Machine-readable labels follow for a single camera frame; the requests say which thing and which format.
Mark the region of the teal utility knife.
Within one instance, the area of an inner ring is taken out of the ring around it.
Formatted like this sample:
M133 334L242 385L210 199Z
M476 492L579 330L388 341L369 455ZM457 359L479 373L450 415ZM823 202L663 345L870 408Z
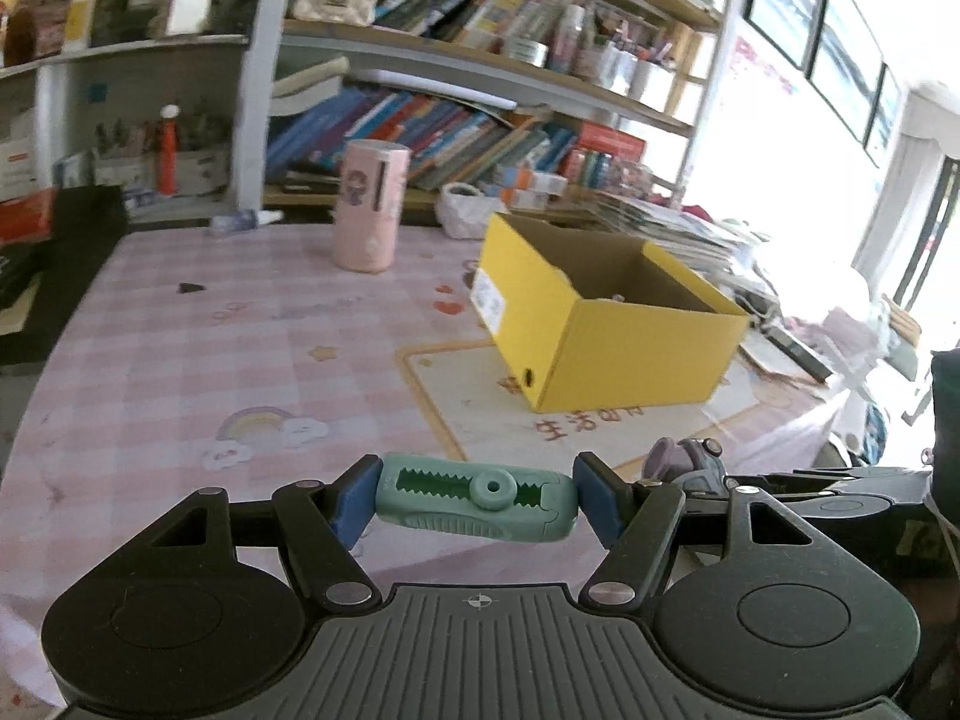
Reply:
M548 470L391 454L382 460L376 514L415 530L553 543L578 522L578 489Z

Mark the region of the yellow cardboard box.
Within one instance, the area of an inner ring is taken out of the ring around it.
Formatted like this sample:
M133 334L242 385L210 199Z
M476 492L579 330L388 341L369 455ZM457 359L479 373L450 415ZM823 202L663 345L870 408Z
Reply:
M708 400L748 327L652 242L503 213L470 299L537 413Z

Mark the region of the pink checkered table mat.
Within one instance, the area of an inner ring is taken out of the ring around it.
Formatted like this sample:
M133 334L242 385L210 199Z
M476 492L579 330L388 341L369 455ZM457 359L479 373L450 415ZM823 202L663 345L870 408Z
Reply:
M135 232L86 293L21 416L2 481L2 712L59 702L53 599L195 489L265 499L366 454L636 476L659 437L718 439L732 470L811 465L843 397L732 364L711 400L539 415L469 301L477 245L407 227L381 275L325 226L217 239ZM178 294L179 283L205 291Z

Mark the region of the stack of papers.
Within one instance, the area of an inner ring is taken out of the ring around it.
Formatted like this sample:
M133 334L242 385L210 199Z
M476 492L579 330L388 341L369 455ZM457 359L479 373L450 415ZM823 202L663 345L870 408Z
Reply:
M654 242L704 277L757 276L750 239L686 211L601 193L592 213L613 231Z

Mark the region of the small spray bottle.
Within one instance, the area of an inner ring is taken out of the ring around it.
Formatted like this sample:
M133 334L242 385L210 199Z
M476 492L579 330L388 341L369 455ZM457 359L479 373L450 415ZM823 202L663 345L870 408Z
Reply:
M208 232L215 238L223 238L238 232L256 231L261 227L277 224L281 220L283 220L283 213L278 210L238 210L231 215L213 216Z

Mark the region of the white quilted pearl purse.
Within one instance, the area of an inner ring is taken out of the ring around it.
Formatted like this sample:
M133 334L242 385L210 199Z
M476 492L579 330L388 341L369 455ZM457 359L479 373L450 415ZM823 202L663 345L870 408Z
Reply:
M508 209L498 197L489 197L477 187L462 182L446 184L434 205L444 234L455 241L481 241L491 218Z

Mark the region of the orange blue box lower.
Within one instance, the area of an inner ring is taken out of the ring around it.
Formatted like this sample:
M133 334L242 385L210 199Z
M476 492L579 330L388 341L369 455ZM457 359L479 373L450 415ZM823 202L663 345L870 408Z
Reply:
M550 202L550 195L545 192L535 192L527 188L501 188L498 199L511 211L542 211Z

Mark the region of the orange blue box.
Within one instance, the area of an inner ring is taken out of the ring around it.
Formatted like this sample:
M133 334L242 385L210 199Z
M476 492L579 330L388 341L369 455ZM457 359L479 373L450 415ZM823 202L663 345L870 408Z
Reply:
M527 188L501 188L498 199L511 211L542 211L550 202L550 195L545 192L535 192Z
M508 167L498 179L501 187L525 190L526 192L563 195L568 179L553 172L534 171L528 167Z

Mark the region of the pink cylindrical humidifier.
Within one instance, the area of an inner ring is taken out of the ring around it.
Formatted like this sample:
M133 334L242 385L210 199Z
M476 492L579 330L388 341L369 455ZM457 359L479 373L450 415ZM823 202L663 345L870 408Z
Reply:
M394 263L410 154L408 146L370 138L347 143L334 206L338 268L382 273Z

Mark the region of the orange blue box upper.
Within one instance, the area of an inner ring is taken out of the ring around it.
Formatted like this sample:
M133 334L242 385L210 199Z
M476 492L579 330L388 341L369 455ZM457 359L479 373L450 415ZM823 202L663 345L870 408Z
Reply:
M525 190L526 192L563 195L568 179L553 172L534 171L528 167L508 167L498 179L501 187Z

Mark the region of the red thick dictionary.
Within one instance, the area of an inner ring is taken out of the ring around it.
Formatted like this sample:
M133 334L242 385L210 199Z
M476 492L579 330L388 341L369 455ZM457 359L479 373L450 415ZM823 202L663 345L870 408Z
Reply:
M641 138L594 122L581 124L576 145L586 151L612 154L613 158L623 158L635 163L643 160L646 151L646 142Z

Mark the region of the white pen holder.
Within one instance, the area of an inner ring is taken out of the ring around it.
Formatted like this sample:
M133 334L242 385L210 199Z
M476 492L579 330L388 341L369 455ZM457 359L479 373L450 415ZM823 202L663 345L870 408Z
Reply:
M669 103L674 72L654 62L638 62L631 78L628 98L635 103L664 112Z

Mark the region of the white bookshelf frame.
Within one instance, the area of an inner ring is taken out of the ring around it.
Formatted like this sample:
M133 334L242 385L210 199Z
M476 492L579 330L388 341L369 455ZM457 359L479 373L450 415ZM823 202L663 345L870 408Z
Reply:
M377 0L370 26L293 0L2 0L2 193L101 184L133 221L331 203L345 145L412 152L410 197L487 185L503 164L617 158L583 122L646 142L652 185L686 187L736 32L737 0ZM664 112L628 98L674 72ZM160 112L179 108L178 192L158 193Z

